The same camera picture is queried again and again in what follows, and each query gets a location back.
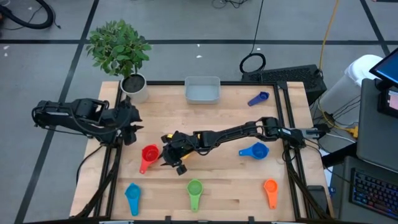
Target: computer monitor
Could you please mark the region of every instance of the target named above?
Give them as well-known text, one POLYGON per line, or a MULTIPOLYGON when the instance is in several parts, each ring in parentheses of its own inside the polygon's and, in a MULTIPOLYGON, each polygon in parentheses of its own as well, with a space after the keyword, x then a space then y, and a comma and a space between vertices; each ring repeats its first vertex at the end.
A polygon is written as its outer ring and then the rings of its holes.
POLYGON ((383 83, 398 87, 398 48, 386 58, 377 63, 369 71, 383 80, 383 83))
POLYGON ((378 112, 398 118, 398 48, 369 72, 381 79, 375 80, 376 88, 380 91, 378 112))

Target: white pot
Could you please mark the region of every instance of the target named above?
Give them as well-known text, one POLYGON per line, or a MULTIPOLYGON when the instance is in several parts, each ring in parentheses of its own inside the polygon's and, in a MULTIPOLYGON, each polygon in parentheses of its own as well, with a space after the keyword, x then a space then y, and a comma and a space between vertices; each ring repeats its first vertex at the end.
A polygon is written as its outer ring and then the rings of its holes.
POLYGON ((143 102, 145 102, 145 101, 148 99, 148 96, 149 96, 149 94, 148 94, 148 89, 147 89, 147 80, 146 80, 145 77, 144 77, 142 74, 140 74, 140 73, 137 73, 136 75, 141 76, 141 77, 144 79, 144 81, 145 81, 144 86, 143 86, 139 91, 137 91, 137 92, 135 92, 135 93, 129 93, 129 92, 127 92, 126 90, 124 90, 124 89, 123 89, 123 81, 124 81, 126 78, 123 78, 123 80, 120 82, 120 89, 122 89, 122 91, 123 91, 127 96, 130 96, 130 98, 131 98, 131 103, 143 103, 143 102))

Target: orange measuring cup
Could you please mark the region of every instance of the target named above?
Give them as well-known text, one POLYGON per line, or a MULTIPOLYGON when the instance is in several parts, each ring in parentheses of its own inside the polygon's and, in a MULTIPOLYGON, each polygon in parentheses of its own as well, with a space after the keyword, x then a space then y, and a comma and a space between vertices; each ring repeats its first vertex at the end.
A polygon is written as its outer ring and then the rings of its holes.
POLYGON ((159 149, 155 144, 146 146, 142 150, 142 157, 141 157, 141 166, 139 168, 139 172, 141 174, 145 174, 147 168, 153 164, 157 158, 159 157, 159 149))
POLYGON ((270 209, 276 209, 278 204, 278 183, 274 179, 268 179, 264 183, 264 190, 268 197, 268 203, 270 209))

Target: yellow cable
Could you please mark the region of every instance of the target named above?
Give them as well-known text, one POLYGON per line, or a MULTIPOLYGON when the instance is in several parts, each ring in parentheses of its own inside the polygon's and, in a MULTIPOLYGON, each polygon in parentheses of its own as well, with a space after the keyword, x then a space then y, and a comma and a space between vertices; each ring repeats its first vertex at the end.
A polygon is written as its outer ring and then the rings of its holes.
POLYGON ((335 20, 335 15, 336 15, 339 3, 340 3, 340 0, 336 0, 335 7, 333 8, 333 14, 331 15, 331 18, 330 18, 330 21, 329 21, 329 24, 328 24, 328 29, 326 30, 325 37, 323 38, 322 49, 321 49, 321 57, 319 58, 319 69, 320 70, 322 69, 323 48, 325 48, 326 40, 328 38, 331 25, 332 25, 333 21, 335 20))
MULTIPOLYGON (((337 8, 338 8, 339 3, 340 3, 340 0, 336 0, 335 7, 333 8, 333 14, 331 15, 331 18, 330 18, 330 21, 329 21, 329 24, 328 24, 328 28, 327 28, 327 30, 326 30, 325 37, 323 38, 322 49, 321 49, 321 56, 320 56, 320 58, 319 58, 319 70, 322 70, 323 49, 325 48, 326 40, 327 40, 327 38, 328 38, 331 25, 332 25, 333 21, 335 20, 335 15, 336 15, 336 12, 337 12, 337 8)), ((338 128, 338 129, 342 129, 342 130, 346 130, 346 131, 349 130, 349 129, 347 129, 347 128, 339 127, 339 126, 337 126, 336 124, 332 124, 332 123, 329 121, 329 119, 326 117, 325 112, 322 110, 322 106, 321 106, 320 102, 319 102, 318 105, 319 105, 319 110, 322 112, 322 116, 323 116, 323 118, 326 120, 327 123, 329 123, 330 125, 332 125, 334 128, 338 128)))

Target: green measuring cup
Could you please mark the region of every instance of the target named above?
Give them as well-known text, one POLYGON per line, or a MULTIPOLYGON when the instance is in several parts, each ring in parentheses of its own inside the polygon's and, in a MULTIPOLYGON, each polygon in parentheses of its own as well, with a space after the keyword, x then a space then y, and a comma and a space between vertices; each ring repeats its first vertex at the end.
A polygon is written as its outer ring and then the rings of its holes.
POLYGON ((188 194, 191 200, 191 210, 197 212, 199 209, 199 199, 203 192, 203 185, 198 179, 192 179, 187 186, 188 194))

